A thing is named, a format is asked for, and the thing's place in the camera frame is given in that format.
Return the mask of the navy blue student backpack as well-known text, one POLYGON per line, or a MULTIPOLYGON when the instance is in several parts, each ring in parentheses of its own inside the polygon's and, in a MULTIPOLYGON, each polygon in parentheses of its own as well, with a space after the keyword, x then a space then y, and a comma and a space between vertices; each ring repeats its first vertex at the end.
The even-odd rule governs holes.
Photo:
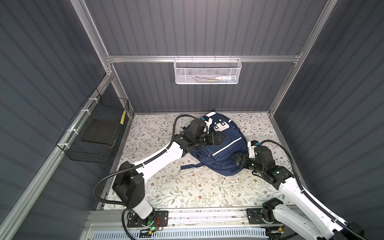
POLYGON ((248 142, 241 129, 230 118, 217 113, 210 112, 202 117, 210 117, 213 123, 210 132, 222 132, 226 140, 218 146, 197 147, 190 154, 200 162, 196 165, 181 166, 181 170, 200 168, 206 166, 214 172, 223 176, 234 176, 241 172, 243 168, 235 165, 233 155, 236 153, 248 153, 248 142))

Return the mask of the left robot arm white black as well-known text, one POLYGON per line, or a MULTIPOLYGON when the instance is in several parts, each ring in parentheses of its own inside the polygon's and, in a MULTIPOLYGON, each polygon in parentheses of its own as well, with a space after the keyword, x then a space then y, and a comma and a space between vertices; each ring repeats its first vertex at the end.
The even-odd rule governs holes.
POLYGON ((113 191, 120 198, 122 205, 135 213, 143 221, 151 221, 155 210, 146 199, 145 186, 148 180, 168 164, 182 158, 196 147, 217 146, 224 142, 225 135, 211 132, 202 119, 193 119, 186 129, 176 134, 174 121, 170 143, 153 155, 135 164, 123 164, 123 173, 116 175, 113 191))

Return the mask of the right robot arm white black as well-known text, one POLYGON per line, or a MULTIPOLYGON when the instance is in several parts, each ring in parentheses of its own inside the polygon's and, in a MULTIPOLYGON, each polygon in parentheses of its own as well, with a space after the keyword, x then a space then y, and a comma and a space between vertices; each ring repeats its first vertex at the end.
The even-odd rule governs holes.
POLYGON ((254 158, 243 153, 233 156, 234 163, 251 170, 288 197, 304 214, 292 211, 283 201, 272 198, 263 203, 261 217, 267 224, 282 223, 306 240, 363 240, 364 231, 356 223, 349 224, 310 194, 291 171, 275 163, 265 146, 254 147, 254 158))

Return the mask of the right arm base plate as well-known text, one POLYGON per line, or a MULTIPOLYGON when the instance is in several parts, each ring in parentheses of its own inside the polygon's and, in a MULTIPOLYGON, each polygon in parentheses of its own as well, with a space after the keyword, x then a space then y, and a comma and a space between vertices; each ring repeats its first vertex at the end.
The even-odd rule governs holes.
POLYGON ((273 213, 274 208, 249 208, 246 214, 251 225, 282 224, 277 221, 273 213))

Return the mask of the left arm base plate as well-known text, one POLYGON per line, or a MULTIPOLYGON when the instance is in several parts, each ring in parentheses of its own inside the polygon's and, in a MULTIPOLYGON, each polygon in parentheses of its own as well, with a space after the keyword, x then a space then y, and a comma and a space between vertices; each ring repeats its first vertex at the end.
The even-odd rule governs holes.
POLYGON ((157 227, 166 227, 169 220, 169 211, 157 211, 154 210, 148 217, 145 219, 140 218, 138 214, 129 213, 127 216, 127 227, 129 228, 157 228, 157 227))

